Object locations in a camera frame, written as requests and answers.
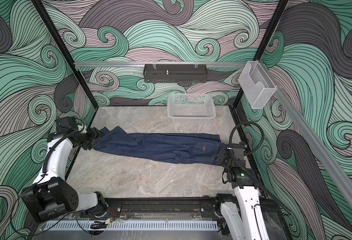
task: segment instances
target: black frame post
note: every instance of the black frame post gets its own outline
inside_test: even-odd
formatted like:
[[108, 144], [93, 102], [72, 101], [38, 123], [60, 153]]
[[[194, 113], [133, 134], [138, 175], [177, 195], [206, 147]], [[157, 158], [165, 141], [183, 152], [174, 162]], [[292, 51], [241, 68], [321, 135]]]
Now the black frame post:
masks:
[[[257, 48], [257, 51], [255, 53], [255, 56], [253, 58], [253, 61], [257, 61], [260, 60], [261, 57], [263, 56], [263, 53], [265, 51], [265, 49], [268, 46], [268, 43], [270, 42], [270, 39], [272, 38], [276, 27], [278, 26], [279, 20], [281, 18], [281, 16], [283, 15], [284, 9], [287, 6], [289, 0], [280, 0], [275, 12], [272, 15], [272, 18], [270, 19], [270, 23], [268, 24], [267, 30], [261, 40], [261, 43], [259, 45], [259, 47]], [[235, 101], [233, 102], [232, 107], [234, 107], [235, 109], [237, 108], [237, 106], [240, 103], [240, 99], [243, 96], [243, 91], [240, 91], [237, 93]]]
[[86, 84], [86, 81], [85, 81], [84, 77], [82, 76], [81, 72], [79, 70], [77, 70], [76, 67], [74, 66], [74, 64], [73, 64], [74, 60], [72, 58], [72, 55], [69, 53], [68, 49], [66, 48], [66, 46], [64, 44], [64, 41], [60, 37], [60, 34], [58, 33], [56, 27], [54, 26], [54, 23], [53, 23], [52, 19], [49, 17], [48, 12], [46, 11], [43, 3], [41, 2], [41, 0], [31, 0], [31, 1], [32, 1], [35, 9], [37, 10], [38, 14], [40, 15], [40, 18], [44, 22], [46, 28], [48, 29], [48, 31], [52, 35], [53, 40], [56, 42], [59, 50], [61, 51], [62, 55], [64, 56], [64, 59], [67, 61], [67, 63], [69, 65], [69, 67], [71, 68], [74, 76], [78, 80], [78, 82], [81, 85], [82, 89], [84, 89], [85, 94], [87, 95], [87, 97], [91, 101], [93, 107], [97, 111], [99, 106], [98, 106], [98, 104], [96, 102], [96, 99], [93, 96], [93, 94], [92, 94], [91, 90], [89, 89], [88, 85]]

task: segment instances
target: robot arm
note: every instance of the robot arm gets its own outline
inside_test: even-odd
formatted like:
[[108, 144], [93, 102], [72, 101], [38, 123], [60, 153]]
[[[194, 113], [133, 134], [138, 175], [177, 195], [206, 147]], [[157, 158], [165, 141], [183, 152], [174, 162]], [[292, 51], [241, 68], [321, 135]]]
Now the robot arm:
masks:
[[64, 176], [72, 148], [81, 146], [90, 150], [102, 133], [94, 127], [87, 132], [86, 127], [78, 126], [73, 117], [58, 118], [56, 128], [57, 132], [48, 137], [48, 151], [51, 151], [49, 159], [46, 159], [47, 162], [32, 187], [25, 190], [21, 199], [38, 223], [81, 210], [102, 216], [107, 208], [102, 194], [77, 194], [76, 190], [65, 182]]
[[[235, 157], [245, 168], [243, 145], [233, 144], [232, 146]], [[227, 180], [232, 184], [239, 208], [234, 203], [231, 194], [218, 194], [217, 197], [220, 212], [227, 223], [232, 238], [234, 240], [268, 240], [257, 185], [238, 166], [227, 167]]]

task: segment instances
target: white vent grille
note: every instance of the white vent grille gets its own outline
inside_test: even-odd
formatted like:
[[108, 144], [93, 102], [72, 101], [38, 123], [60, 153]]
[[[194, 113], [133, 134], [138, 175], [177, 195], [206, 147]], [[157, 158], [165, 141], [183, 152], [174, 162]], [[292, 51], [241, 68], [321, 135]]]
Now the white vent grille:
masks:
[[[92, 230], [90, 228], [94, 220], [79, 220], [79, 224], [83, 229]], [[50, 228], [57, 221], [48, 221], [44, 230]], [[50, 230], [81, 230], [76, 220], [61, 221]], [[105, 230], [115, 231], [135, 231], [135, 230], [198, 230], [198, 231], [218, 231], [216, 221], [200, 221], [200, 220], [128, 220], [115, 221], [108, 225]]]

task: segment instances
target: aluminum rail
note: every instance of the aluminum rail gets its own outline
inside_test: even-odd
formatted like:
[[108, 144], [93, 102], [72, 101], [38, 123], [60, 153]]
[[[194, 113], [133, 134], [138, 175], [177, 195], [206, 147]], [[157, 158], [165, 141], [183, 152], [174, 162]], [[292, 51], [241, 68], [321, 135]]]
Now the aluminum rail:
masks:
[[245, 62], [138, 62], [138, 61], [79, 61], [76, 68], [144, 68], [145, 64], [205, 64], [207, 68], [243, 68]]
[[308, 143], [310, 149], [313, 151], [317, 159], [322, 163], [327, 173], [332, 178], [333, 182], [340, 190], [350, 207], [352, 208], [352, 181], [340, 167], [331, 152], [320, 140], [316, 132], [309, 125], [307, 120], [299, 113], [291, 100], [281, 87], [277, 87], [275, 96], [279, 99], [281, 105], [291, 117], [296, 127], [299, 129], [305, 141]]

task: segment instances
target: cable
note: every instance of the cable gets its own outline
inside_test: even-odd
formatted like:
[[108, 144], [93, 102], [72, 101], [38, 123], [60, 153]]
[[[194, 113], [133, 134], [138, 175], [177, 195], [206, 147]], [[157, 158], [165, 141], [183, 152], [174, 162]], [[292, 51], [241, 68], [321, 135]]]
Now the cable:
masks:
[[232, 148], [232, 137], [233, 134], [235, 133], [236, 129], [239, 128], [241, 125], [244, 124], [253, 124], [255, 125], [261, 132], [261, 139], [259, 144], [250, 152], [245, 153], [244, 156], [250, 155], [251, 153], [254, 153], [262, 144], [263, 140], [264, 140], [264, 131], [263, 129], [260, 127], [259, 124], [257, 124], [256, 122], [241, 122], [239, 124], [237, 124], [231, 131], [231, 134], [229, 135], [229, 143], [228, 146], [230, 148], [230, 152], [231, 152], [231, 157], [232, 159], [235, 161], [235, 163], [238, 165], [238, 167], [241, 168], [241, 170], [243, 170], [250, 178], [252, 178], [252, 180], [255, 181], [255, 183], [258, 185], [258, 187], [260, 187], [266, 194], [268, 194], [273, 200], [275, 200], [275, 202], [277, 204], [279, 204], [282, 208], [284, 208], [289, 214], [291, 213], [291, 211], [289, 210], [289, 208], [282, 202], [280, 201], [280, 199], [278, 199], [277, 197], [275, 197], [275, 195], [273, 195], [257, 178], [255, 175], [253, 175], [250, 171], [248, 171], [245, 167], [242, 167], [239, 162], [237, 161], [236, 157], [235, 157], [235, 153], [233, 152], [233, 148]]
[[[70, 133], [67, 134], [66, 136], [63, 136], [59, 141], [57, 141], [57, 142], [50, 148], [49, 152], [47, 153], [47, 155], [45, 156], [45, 159], [44, 159], [43, 171], [42, 171], [43, 174], [41, 175], [41, 179], [40, 179], [37, 183], [32, 184], [32, 186], [31, 186], [30, 188], [28, 188], [28, 189], [26, 189], [24, 192], [22, 192], [22, 193], [19, 195], [19, 197], [16, 199], [15, 203], [14, 203], [13, 206], [12, 206], [11, 214], [10, 214], [10, 216], [9, 216], [9, 219], [10, 219], [10, 221], [9, 221], [9, 222], [10, 222], [10, 226], [11, 226], [12, 229], [15, 231], [15, 233], [19, 234], [19, 235], [22, 236], [22, 237], [28, 237], [29, 235], [25, 235], [25, 234], [20, 233], [18, 230], [16, 230], [15, 226], [13, 225], [13, 222], [12, 222], [12, 213], [13, 213], [13, 210], [15, 209], [16, 203], [20, 200], [20, 198], [21, 198], [22, 195], [24, 195], [27, 191], [31, 190], [31, 189], [34, 188], [36, 185], [38, 185], [38, 184], [44, 179], [44, 177], [47, 175], [47, 174], [46, 174], [46, 172], [47, 172], [46, 168], [47, 168], [47, 165], [48, 165], [48, 160], [49, 160], [50, 155], [53, 153], [54, 149], [55, 149], [64, 139], [66, 139], [67, 137], [71, 136], [71, 135], [74, 134], [75, 132], [82, 132], [82, 131], [84, 130], [84, 128], [85, 128], [84, 122], [83, 122], [80, 118], [76, 118], [76, 119], [80, 120], [80, 122], [82, 123], [82, 129], [81, 129], [81, 131], [75, 130], [75, 131], [73, 131], [73, 132], [70, 132]], [[55, 223], [55, 224], [54, 224], [53, 226], [51, 226], [50, 228], [48, 228], [48, 229], [46, 229], [46, 230], [44, 230], [44, 231], [42, 231], [42, 232], [40, 232], [40, 233], [34, 234], [34, 235], [32, 235], [31, 237], [40, 235], [40, 234], [42, 234], [42, 233], [48, 231], [49, 229], [53, 228], [56, 224], [58, 224], [63, 218], [61, 218], [60, 220], [58, 220], [58, 222]]]
[[252, 151], [247, 152], [247, 153], [244, 153], [244, 156], [248, 156], [248, 155], [254, 153], [254, 152], [261, 146], [261, 144], [263, 143], [263, 140], [264, 140], [264, 130], [263, 130], [263, 128], [261, 128], [260, 125], [257, 124], [256, 122], [241, 122], [241, 123], [237, 124], [237, 125], [232, 129], [231, 134], [229, 135], [229, 144], [228, 144], [228, 146], [229, 146], [230, 148], [232, 148], [232, 137], [233, 137], [233, 134], [235, 133], [236, 129], [238, 129], [241, 125], [244, 125], [244, 124], [253, 124], [253, 125], [255, 125], [255, 126], [260, 130], [260, 133], [261, 133], [261, 139], [260, 139], [259, 144], [258, 144]]
[[115, 210], [113, 210], [113, 209], [108, 209], [108, 210], [112, 210], [115, 213], [115, 217], [113, 218], [113, 221], [114, 221], [116, 219], [116, 217], [117, 217], [117, 214], [116, 214]]
[[15, 229], [15, 226], [13, 225], [13, 222], [12, 222], [12, 213], [13, 213], [13, 210], [15, 209], [15, 205], [16, 205], [16, 203], [19, 201], [19, 199], [21, 198], [21, 196], [24, 195], [27, 191], [29, 191], [29, 190], [31, 190], [32, 188], [34, 188], [37, 184], [39, 184], [39, 183], [41, 182], [41, 180], [44, 179], [44, 176], [45, 176], [45, 175], [43, 174], [43, 175], [42, 175], [42, 178], [41, 178], [37, 183], [32, 184], [32, 186], [31, 186], [30, 188], [26, 189], [23, 193], [21, 193], [21, 194], [19, 195], [19, 197], [15, 200], [15, 203], [14, 203], [13, 206], [12, 206], [12, 209], [11, 209], [11, 212], [10, 212], [10, 216], [9, 216], [10, 226], [13, 228], [13, 230], [14, 230], [16, 233], [18, 233], [18, 234], [21, 235], [21, 236], [27, 237], [27, 235], [24, 235], [24, 234], [20, 233], [19, 231], [17, 231], [17, 230]]
[[256, 207], [256, 206], [260, 206], [260, 204], [255, 204], [255, 205], [253, 205], [253, 213], [255, 214], [256, 226], [257, 226], [257, 230], [259, 231], [260, 240], [263, 240], [263, 238], [261, 237], [259, 224], [258, 224], [257, 218], [256, 218], [256, 210], [255, 210], [255, 207]]
[[84, 232], [88, 233], [88, 234], [91, 235], [91, 236], [94, 236], [92, 233], [90, 233], [90, 232], [88, 232], [87, 230], [83, 229], [82, 226], [80, 225], [79, 221], [77, 220], [77, 217], [75, 217], [75, 218], [76, 218], [77, 225], [79, 225], [79, 227], [80, 227]]
[[[50, 158], [50, 156], [52, 155], [54, 149], [55, 149], [62, 141], [64, 141], [66, 138], [70, 137], [71, 135], [75, 134], [76, 132], [82, 132], [82, 131], [84, 130], [84, 128], [85, 128], [84, 122], [83, 122], [81, 119], [79, 119], [79, 118], [76, 118], [76, 119], [78, 119], [78, 120], [81, 121], [81, 123], [82, 123], [82, 129], [81, 129], [80, 131], [76, 129], [76, 130], [73, 130], [72, 132], [68, 133], [67, 135], [64, 135], [64, 136], [63, 136], [62, 138], [60, 138], [51, 148], [49, 148], [49, 151], [48, 151], [48, 153], [46, 154], [45, 159], [44, 159], [43, 174], [45, 174], [45, 173], [47, 172], [48, 161], [49, 161], [49, 158]], [[64, 128], [64, 127], [61, 127], [61, 126], [58, 125], [58, 124], [57, 124], [57, 126], [58, 126], [58, 128], [60, 128], [60, 129], [66, 129], [66, 128]]]

